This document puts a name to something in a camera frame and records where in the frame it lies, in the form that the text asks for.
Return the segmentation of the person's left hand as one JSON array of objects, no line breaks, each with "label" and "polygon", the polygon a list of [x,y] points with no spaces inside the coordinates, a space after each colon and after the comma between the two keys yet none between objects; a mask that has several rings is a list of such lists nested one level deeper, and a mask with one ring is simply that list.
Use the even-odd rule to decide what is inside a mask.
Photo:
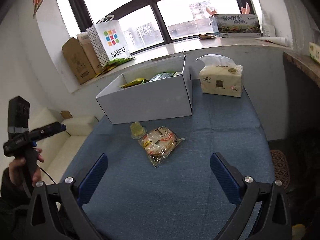
[{"label": "person's left hand", "polygon": [[[22,174],[22,167],[25,165],[26,160],[25,158],[16,158],[14,159],[8,166],[8,178],[9,182],[8,185],[14,185],[14,187],[18,188],[19,190],[23,189],[23,174]],[[41,170],[39,167],[36,168],[35,173],[32,176],[32,185],[38,181],[42,180]]]}]

